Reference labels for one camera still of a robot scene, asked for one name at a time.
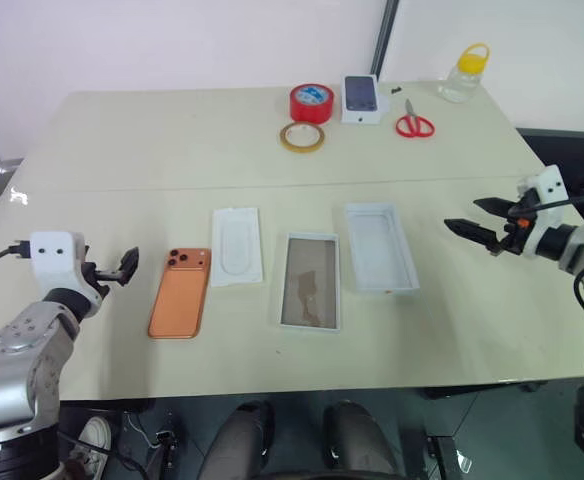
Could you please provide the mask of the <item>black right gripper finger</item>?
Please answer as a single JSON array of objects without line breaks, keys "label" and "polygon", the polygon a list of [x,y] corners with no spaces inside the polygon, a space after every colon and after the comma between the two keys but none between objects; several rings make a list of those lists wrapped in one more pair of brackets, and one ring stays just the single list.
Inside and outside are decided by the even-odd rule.
[{"label": "black right gripper finger", "polygon": [[466,219],[445,219],[445,226],[455,235],[484,246],[491,253],[500,252],[496,232]]},{"label": "black right gripper finger", "polygon": [[474,200],[473,203],[490,215],[497,217],[509,217],[510,210],[515,206],[514,202],[498,197],[480,198]]}]

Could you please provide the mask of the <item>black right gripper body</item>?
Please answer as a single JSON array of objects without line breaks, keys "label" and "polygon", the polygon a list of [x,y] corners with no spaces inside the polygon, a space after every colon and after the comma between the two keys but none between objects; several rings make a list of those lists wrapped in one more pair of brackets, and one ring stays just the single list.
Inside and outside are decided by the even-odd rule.
[{"label": "black right gripper body", "polygon": [[515,206],[510,210],[510,216],[501,217],[506,220],[506,224],[503,227],[506,235],[499,240],[500,252],[490,252],[492,255],[499,255],[502,252],[521,255],[525,243],[535,227],[536,213],[522,213],[522,210],[532,207],[533,204],[527,199],[520,199],[514,203]]}]

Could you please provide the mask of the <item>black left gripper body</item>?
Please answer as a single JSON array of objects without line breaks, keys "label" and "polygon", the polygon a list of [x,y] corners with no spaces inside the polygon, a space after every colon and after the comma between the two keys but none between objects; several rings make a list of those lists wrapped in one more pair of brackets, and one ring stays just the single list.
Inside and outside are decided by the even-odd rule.
[{"label": "black left gripper body", "polygon": [[101,300],[105,299],[110,291],[106,283],[119,283],[122,279],[120,270],[99,270],[94,262],[83,263],[81,273],[83,279],[99,294]]}]

